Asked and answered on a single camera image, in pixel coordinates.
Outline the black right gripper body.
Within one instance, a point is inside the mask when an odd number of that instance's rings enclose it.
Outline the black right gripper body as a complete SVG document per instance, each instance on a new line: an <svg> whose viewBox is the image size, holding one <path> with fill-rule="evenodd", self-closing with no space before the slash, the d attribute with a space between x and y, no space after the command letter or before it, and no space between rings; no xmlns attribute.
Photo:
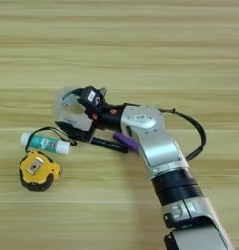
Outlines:
<svg viewBox="0 0 239 250"><path fill-rule="evenodd" d="M89 107L86 114L93 120L96 128L121 132L121 118L124 109L123 104L111 105L104 103L99 104L98 107Z"/></svg>

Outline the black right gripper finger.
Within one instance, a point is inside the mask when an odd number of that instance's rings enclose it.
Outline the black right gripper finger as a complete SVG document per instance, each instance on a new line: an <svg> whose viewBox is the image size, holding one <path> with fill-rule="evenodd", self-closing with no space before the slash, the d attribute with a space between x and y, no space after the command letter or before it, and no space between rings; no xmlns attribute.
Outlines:
<svg viewBox="0 0 239 250"><path fill-rule="evenodd" d="M84 88L76 88L76 89L73 89L73 90L68 90L68 91L63 95L63 97L64 97L64 98L67 98L67 97L68 97L69 95L71 95L71 94L76 95L76 96L81 96L83 90L84 90Z"/></svg>
<svg viewBox="0 0 239 250"><path fill-rule="evenodd" d="M84 131L78 128L75 128L70 123L56 121L56 125L61 128L69 138L75 139L82 142L88 142L92 137L91 131Z"/></svg>

